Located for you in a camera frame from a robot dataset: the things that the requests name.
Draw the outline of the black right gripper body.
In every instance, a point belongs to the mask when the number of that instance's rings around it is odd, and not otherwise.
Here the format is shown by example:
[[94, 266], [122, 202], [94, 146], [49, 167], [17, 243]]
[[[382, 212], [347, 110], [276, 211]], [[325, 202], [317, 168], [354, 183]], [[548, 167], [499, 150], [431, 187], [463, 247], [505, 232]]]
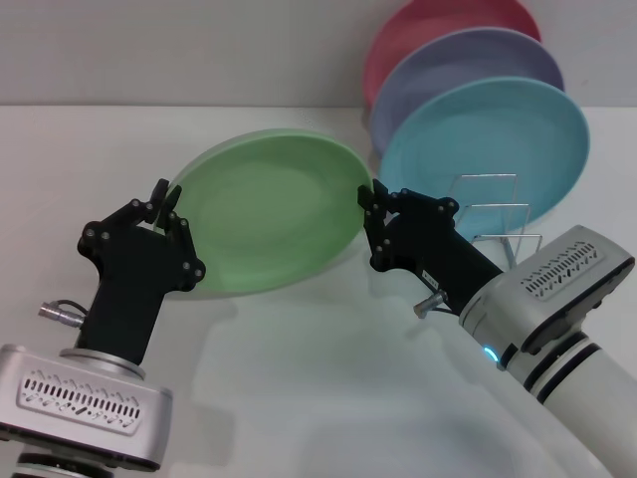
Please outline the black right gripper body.
[[387, 239], [387, 268], [408, 271], [431, 291], [443, 291], [453, 312], [463, 311], [483, 286], [503, 273], [449, 224], [418, 224], [402, 213], [387, 224]]

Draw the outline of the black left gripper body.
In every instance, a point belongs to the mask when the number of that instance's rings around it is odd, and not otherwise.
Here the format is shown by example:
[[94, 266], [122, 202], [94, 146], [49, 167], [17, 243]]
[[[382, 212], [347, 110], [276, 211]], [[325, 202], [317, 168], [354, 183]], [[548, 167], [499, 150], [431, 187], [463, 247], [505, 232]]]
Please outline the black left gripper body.
[[98, 269], [99, 286], [76, 347], [141, 363], [164, 296], [186, 283], [183, 248], [142, 227], [87, 226], [78, 251]]

